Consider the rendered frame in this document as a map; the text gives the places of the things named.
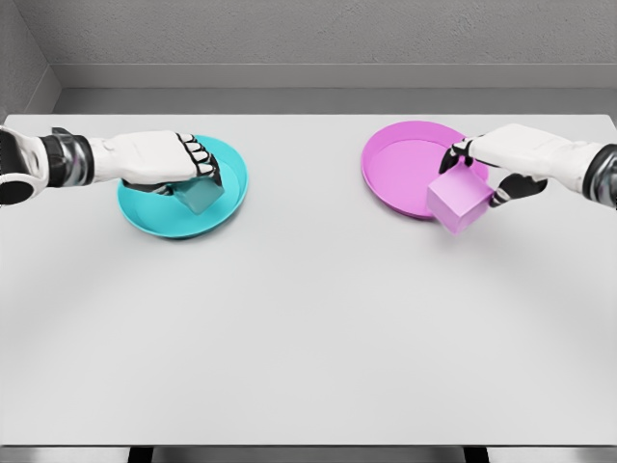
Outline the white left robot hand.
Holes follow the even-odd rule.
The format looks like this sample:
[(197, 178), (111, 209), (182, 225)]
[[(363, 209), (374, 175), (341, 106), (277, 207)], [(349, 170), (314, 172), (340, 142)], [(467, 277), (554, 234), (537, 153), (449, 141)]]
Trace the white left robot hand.
[(217, 159), (193, 134), (133, 132), (115, 136), (103, 147), (123, 185), (133, 190), (169, 196), (174, 184), (195, 179), (223, 186)]

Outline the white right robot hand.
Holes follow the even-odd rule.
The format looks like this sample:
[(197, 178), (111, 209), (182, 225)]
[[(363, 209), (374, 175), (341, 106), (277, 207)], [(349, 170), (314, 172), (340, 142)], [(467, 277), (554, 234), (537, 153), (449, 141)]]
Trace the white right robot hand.
[(507, 124), (451, 145), (443, 155), (439, 173), (442, 175), (459, 163), (467, 167), (481, 163), (507, 171), (509, 175), (489, 202), (495, 208), (543, 192), (551, 179), (567, 181), (558, 166), (558, 154), (568, 145), (568, 140), (546, 131)]

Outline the cyan block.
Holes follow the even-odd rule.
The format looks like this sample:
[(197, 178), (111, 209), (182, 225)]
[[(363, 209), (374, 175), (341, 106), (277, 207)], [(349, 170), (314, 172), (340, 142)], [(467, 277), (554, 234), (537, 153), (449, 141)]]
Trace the cyan block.
[(225, 192), (222, 185), (207, 177), (176, 182), (171, 189), (174, 197), (196, 215), (204, 213)]

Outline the pink block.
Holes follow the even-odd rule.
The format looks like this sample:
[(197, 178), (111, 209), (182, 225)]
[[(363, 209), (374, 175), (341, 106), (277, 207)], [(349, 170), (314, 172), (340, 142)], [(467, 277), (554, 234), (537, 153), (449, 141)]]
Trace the pink block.
[(428, 185), (427, 208), (449, 232), (459, 234), (488, 210), (494, 195), (488, 177), (485, 165), (458, 164)]

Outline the cyan plate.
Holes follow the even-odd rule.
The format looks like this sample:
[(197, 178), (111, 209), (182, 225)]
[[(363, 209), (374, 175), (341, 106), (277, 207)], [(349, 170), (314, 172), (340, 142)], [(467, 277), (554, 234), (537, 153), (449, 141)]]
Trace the cyan plate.
[(227, 143), (199, 135), (220, 165), (223, 194), (208, 209), (196, 214), (176, 196), (140, 192), (118, 185), (121, 213), (135, 228), (166, 238), (191, 238), (222, 225), (242, 204), (248, 189), (248, 170), (242, 156)]

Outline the pink plate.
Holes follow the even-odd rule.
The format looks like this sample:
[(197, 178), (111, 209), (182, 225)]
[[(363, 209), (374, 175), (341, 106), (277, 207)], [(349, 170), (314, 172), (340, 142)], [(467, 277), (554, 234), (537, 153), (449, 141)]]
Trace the pink plate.
[(371, 136), (361, 168), (370, 190), (390, 208), (420, 220), (436, 219), (427, 208), (428, 185), (440, 175), (445, 151), (465, 136), (440, 123), (394, 123)]

